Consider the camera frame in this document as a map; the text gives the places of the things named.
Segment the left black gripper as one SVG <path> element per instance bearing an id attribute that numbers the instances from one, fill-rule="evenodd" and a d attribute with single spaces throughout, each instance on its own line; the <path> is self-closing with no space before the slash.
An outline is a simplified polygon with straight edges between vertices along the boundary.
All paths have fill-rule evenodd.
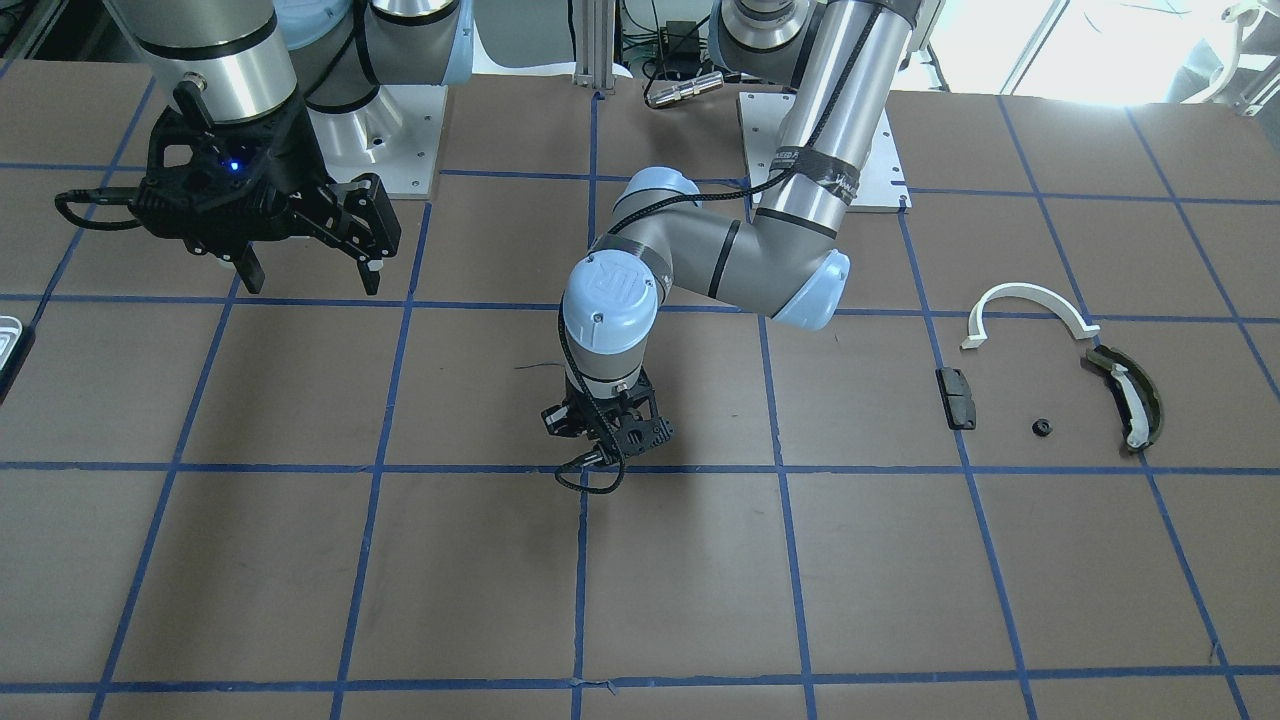
<path id="1" fill-rule="evenodd" d="M 646 372 L 639 370 L 635 384 L 611 398 L 595 398 L 605 427 L 618 450 L 609 450 L 593 421 L 594 414 L 588 395 L 577 389 L 570 377 L 564 380 L 566 397 L 559 404 L 541 411 L 541 420 L 549 436 L 577 438 L 588 434 L 605 459 L 618 462 L 659 447 L 675 437 L 675 425 L 657 409 L 657 395 Z"/>

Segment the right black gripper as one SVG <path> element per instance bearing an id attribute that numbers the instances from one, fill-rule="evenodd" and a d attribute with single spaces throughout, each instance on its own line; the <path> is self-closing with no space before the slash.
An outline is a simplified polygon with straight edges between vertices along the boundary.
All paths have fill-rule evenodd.
<path id="1" fill-rule="evenodd" d="M 374 296 L 383 263 L 398 254 L 396 210 L 376 173 L 330 182 L 298 96 L 265 117 L 210 129 L 168 108 L 128 208 L 150 233 L 232 263 L 251 293 L 265 282 L 252 243 L 305 236 L 352 258 Z"/>

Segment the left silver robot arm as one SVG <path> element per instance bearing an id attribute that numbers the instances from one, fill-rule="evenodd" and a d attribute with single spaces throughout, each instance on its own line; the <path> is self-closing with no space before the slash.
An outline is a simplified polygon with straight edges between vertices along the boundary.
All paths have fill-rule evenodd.
<path id="1" fill-rule="evenodd" d="M 680 172 L 637 172 L 611 227 L 570 273 L 559 304 L 564 401 L 544 411 L 552 436 L 586 437 L 567 468 L 622 468 L 675 433 L 641 416 L 655 393 L 643 366 L 673 287 L 817 331 L 835 314 L 849 258 L 835 241 L 858 195 L 918 1 L 718 1 L 713 61 L 795 91 L 759 204 L 748 222 L 708 209 Z"/>

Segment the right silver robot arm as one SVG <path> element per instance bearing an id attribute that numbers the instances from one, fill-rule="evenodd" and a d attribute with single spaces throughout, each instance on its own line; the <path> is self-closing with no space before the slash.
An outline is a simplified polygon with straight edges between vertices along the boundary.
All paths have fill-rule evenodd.
<path id="1" fill-rule="evenodd" d="M 468 1 L 110 1 L 166 95 L 136 190 L 67 192 L 127 208 L 127 229 L 178 240 L 265 281 L 259 243 L 316 240 L 366 293 L 398 254 L 392 200 L 421 193 L 440 111 L 424 92 L 474 70 Z"/>

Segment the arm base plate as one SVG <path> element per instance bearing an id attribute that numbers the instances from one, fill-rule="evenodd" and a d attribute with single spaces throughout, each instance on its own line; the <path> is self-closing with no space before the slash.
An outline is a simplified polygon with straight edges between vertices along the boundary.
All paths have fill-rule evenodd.
<path id="1" fill-rule="evenodd" d="M 390 199 L 428 199 L 445 119 L 448 88 L 381 86 L 351 111 L 308 111 L 328 174 L 339 183 L 380 177 Z"/>
<path id="2" fill-rule="evenodd" d="M 739 94 L 742 146 L 751 187 L 768 179 L 768 167 L 780 146 L 780 129 L 791 113 L 794 100 L 792 94 Z M 908 182 L 888 113 L 882 111 L 869 156 L 861 169 L 858 192 L 847 210 L 895 213 L 910 206 Z"/>

